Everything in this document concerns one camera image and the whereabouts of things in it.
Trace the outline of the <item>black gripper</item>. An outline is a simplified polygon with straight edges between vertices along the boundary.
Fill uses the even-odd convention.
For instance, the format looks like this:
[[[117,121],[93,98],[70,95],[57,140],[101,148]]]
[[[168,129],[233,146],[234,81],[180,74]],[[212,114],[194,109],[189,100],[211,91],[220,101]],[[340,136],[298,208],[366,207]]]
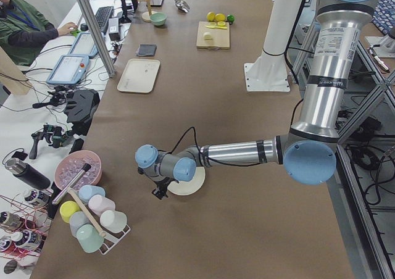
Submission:
[[[152,190],[152,194],[157,197],[158,199],[162,199],[163,197],[168,197],[167,196],[167,190],[168,186],[171,184],[171,182],[178,183],[178,180],[170,178],[170,177],[152,177],[149,176],[147,172],[145,172],[141,167],[138,167],[138,173],[140,175],[145,175],[148,177],[151,181],[153,181],[156,184],[156,188]]]

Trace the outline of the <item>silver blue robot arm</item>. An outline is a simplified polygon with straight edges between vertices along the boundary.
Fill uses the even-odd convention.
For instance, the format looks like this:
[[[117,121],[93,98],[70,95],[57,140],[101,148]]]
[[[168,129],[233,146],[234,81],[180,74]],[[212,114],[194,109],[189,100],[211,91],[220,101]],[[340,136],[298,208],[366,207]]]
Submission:
[[[284,91],[288,88],[285,60],[306,0],[275,0],[262,54],[245,64],[248,91]],[[283,165],[296,181],[318,185],[336,170],[335,128],[362,28],[372,21],[377,0],[317,0],[315,19],[320,25],[314,58],[298,120],[289,132],[273,139],[244,143],[190,146],[182,152],[160,151],[150,144],[135,154],[138,172],[155,184],[153,194],[163,198],[168,185],[191,181],[198,167],[250,167],[268,162]]]

